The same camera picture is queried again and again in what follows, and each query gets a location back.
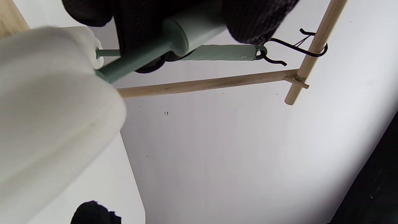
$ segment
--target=white cloth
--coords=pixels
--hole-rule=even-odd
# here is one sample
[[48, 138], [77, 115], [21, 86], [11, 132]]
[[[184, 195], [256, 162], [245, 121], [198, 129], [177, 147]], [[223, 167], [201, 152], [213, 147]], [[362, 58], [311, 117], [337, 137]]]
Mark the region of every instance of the white cloth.
[[123, 100], [78, 40], [61, 28], [0, 40], [0, 223], [31, 219], [124, 123]]

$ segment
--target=white wall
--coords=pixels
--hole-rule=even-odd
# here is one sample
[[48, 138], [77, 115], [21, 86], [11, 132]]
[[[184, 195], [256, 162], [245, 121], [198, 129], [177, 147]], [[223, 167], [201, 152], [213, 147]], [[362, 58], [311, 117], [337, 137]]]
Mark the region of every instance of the white wall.
[[[301, 0], [275, 37], [316, 31], [328, 0]], [[350, 0], [294, 106], [287, 82], [127, 100], [122, 130], [148, 224], [330, 221], [397, 109], [396, 0]], [[115, 46], [112, 25], [94, 29]], [[227, 33], [211, 43], [234, 43]], [[115, 85], [141, 86], [298, 68], [269, 43], [258, 62], [176, 62]]]
[[69, 224], [77, 207], [91, 200], [115, 211], [122, 223], [145, 223], [144, 207], [120, 135], [28, 224]]

